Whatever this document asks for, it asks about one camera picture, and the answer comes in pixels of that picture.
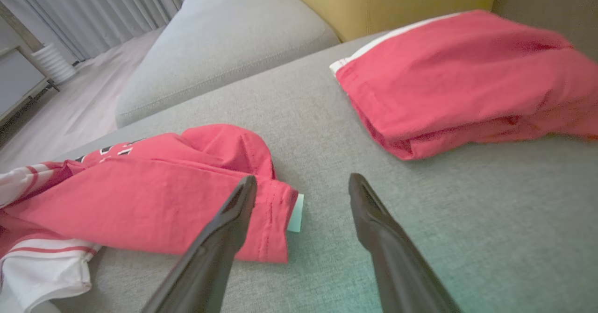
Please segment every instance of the floor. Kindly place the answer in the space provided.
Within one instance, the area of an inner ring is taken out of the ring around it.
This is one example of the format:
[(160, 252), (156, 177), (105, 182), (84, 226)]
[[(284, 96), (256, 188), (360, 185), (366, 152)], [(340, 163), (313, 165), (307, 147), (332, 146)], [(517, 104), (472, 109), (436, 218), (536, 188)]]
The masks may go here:
[(0, 134), (0, 173), (38, 164), (116, 130), (118, 96), (162, 29), (77, 65), (78, 75), (50, 90)]

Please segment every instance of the folded clothes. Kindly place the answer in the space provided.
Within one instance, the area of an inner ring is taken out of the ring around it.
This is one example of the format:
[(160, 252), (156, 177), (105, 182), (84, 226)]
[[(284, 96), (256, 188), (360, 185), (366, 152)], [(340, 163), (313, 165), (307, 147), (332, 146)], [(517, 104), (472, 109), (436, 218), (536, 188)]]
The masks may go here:
[(485, 11), (399, 28), (330, 68), (374, 141), (403, 160), (598, 136), (598, 65), (556, 32)]
[(242, 128), (190, 128), (0, 175), (2, 284), (32, 307), (85, 292), (86, 262), (102, 245), (182, 254), (249, 174), (256, 205), (236, 258), (286, 263), (298, 193), (276, 180), (269, 149)]

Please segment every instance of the curtain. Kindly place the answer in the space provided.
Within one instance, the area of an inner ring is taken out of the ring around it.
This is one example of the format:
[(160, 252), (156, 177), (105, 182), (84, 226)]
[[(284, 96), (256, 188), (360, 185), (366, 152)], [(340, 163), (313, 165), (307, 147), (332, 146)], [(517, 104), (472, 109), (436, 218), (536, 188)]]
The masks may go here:
[(25, 0), (83, 61), (166, 25), (183, 0)]

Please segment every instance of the red fabric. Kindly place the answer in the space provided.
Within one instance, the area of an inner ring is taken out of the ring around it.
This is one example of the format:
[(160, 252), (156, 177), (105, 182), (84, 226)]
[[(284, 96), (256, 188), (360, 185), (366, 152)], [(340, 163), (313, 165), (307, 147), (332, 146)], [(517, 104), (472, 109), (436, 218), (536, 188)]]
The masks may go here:
[(256, 206), (236, 258), (288, 262), (286, 228), (298, 194), (275, 180), (271, 154), (252, 132), (203, 126), (119, 143), (81, 163), (44, 164), (54, 174), (43, 188), (0, 211), (4, 253), (19, 237), (50, 232), (120, 249), (182, 254), (241, 178), (253, 174)]
[(336, 73), (372, 138), (411, 160), (468, 142), (598, 135), (598, 66), (484, 11), (389, 38)]

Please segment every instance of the light green paper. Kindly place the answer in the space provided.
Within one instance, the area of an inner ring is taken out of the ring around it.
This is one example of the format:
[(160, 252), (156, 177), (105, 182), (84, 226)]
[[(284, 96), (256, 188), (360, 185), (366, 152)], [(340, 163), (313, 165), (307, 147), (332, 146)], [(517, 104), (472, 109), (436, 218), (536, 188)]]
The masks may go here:
[(300, 232), (301, 231), (301, 216), (303, 213), (303, 194), (299, 194), (297, 196), (297, 202), (295, 202), (295, 208), (293, 208), (293, 212), (291, 213), (291, 219), (289, 220), (289, 226), (286, 230), (292, 232)]

